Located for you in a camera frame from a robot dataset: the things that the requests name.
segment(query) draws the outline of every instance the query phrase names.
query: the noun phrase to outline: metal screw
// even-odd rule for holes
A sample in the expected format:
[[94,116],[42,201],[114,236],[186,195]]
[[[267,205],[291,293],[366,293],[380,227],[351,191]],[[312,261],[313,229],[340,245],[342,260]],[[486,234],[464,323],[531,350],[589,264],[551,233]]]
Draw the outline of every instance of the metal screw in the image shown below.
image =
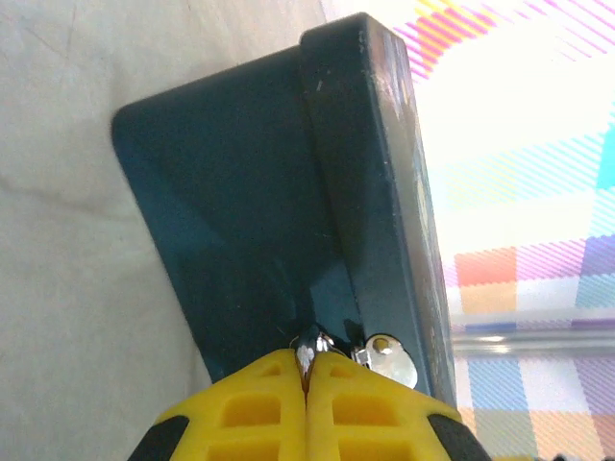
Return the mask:
[[388,339],[383,336],[375,338],[372,346],[374,347],[374,351],[381,353],[382,355],[389,355],[393,352],[391,349],[391,343],[389,343]]

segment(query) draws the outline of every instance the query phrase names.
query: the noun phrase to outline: colorful plaid fabric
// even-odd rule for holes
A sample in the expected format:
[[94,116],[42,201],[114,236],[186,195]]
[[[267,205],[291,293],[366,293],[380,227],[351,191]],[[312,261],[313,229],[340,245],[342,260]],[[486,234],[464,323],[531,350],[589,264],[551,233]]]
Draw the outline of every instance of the colorful plaid fabric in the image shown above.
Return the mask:
[[[418,0],[396,26],[454,330],[608,325],[615,4]],[[458,359],[456,378],[494,455],[615,455],[615,357]]]

